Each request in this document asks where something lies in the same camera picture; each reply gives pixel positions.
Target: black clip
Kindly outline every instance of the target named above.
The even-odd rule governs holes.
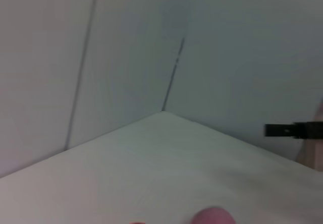
[[[323,122],[305,122],[290,125],[266,124],[264,135],[266,137],[323,139]]]

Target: white tabletop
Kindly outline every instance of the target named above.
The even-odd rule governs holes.
[[[159,113],[0,180],[4,224],[186,224],[209,206],[238,224],[321,224],[323,176]]]

